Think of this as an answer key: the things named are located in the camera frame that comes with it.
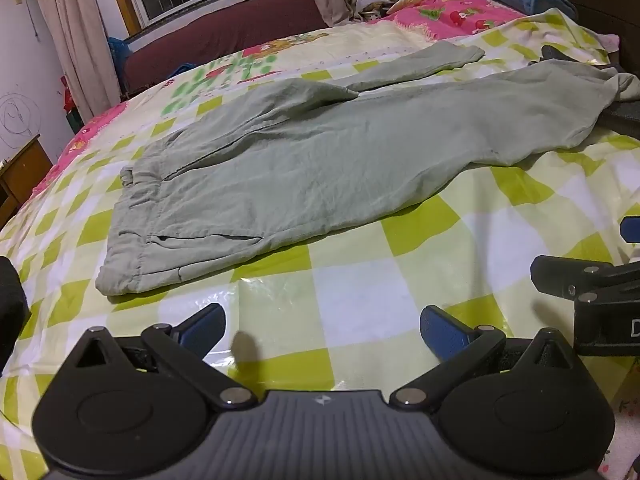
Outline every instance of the checkered bedsheet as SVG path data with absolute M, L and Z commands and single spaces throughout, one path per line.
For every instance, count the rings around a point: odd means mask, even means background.
M 378 388 L 388 395 L 436 365 L 418 332 L 426 304 L 508 335 L 533 336 L 551 325 L 570 338 L 573 306 L 535 291 L 533 258 L 627 260 L 632 248 L 621 240 L 618 221 L 640 213 L 640 143 L 597 128 L 575 150 L 532 156 L 510 168 L 468 168 L 437 195 L 380 221 L 181 286 L 102 296 L 94 280 L 121 193 L 118 172 L 149 142 L 242 99 L 257 84 L 348 76 L 429 44 L 390 22 L 280 41 L 279 49 L 223 57 L 133 99 L 0 233 L 0 254 L 18 269 L 31 309 L 0 379 L 0 475 L 6 480 L 33 480 L 46 469 L 31 415 L 89 326 L 135 335 L 217 302 L 228 326 L 206 360 L 258 394 Z M 544 44 L 583 61 L 607 61 L 598 41 L 556 10 L 454 42 L 480 46 L 486 55 L 407 84 L 520 68 L 537 59 Z M 627 359 L 586 362 L 609 397 L 630 365 Z

